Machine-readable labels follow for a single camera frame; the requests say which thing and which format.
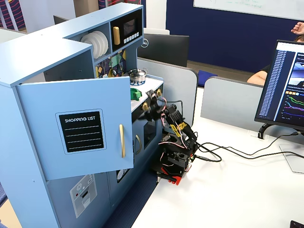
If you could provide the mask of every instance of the dell logo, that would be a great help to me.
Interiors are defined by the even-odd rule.
[[[147,39],[143,39],[142,47],[146,48],[149,46],[149,41]]]

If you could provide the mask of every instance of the person's hand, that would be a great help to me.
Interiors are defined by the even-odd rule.
[[[295,33],[297,35],[304,35],[304,23],[303,22],[298,22],[294,26],[294,29],[291,30],[291,32]]]

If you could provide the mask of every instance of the graph on screen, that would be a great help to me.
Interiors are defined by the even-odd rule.
[[[295,96],[287,96],[282,117],[290,120],[304,118],[304,95],[296,93]]]

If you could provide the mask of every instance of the robotic arm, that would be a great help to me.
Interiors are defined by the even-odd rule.
[[[161,171],[158,176],[169,179],[172,183],[179,184],[183,174],[191,167],[191,162],[194,160],[194,153],[198,149],[196,143],[197,137],[191,127],[184,122],[183,117],[175,104],[167,106],[165,98],[158,98],[151,90],[147,92],[151,99],[151,105],[148,111],[139,119],[148,121],[157,121],[161,119],[162,124],[167,121],[169,128],[173,133],[168,133],[159,142],[162,150],[160,158]],[[165,105],[158,105],[159,99],[165,102]]]

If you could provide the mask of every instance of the striped curtain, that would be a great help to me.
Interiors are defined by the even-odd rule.
[[[20,30],[20,29],[25,27],[25,23],[24,23],[24,19],[23,19],[23,16],[22,16],[19,0],[9,0],[9,3],[10,3],[9,5],[10,5],[10,8],[11,8],[11,11],[13,12],[17,27]],[[7,28],[8,29],[14,29],[13,23],[10,19],[10,15],[9,15],[9,12],[8,12],[8,9],[5,5],[4,0],[0,0],[0,10],[2,11],[2,14],[3,14],[3,17],[4,17]]]
[[[108,2],[108,6],[115,5],[120,2],[127,2],[127,3],[133,3],[133,4],[140,4],[141,0],[98,0],[99,9],[105,8],[105,1]]]

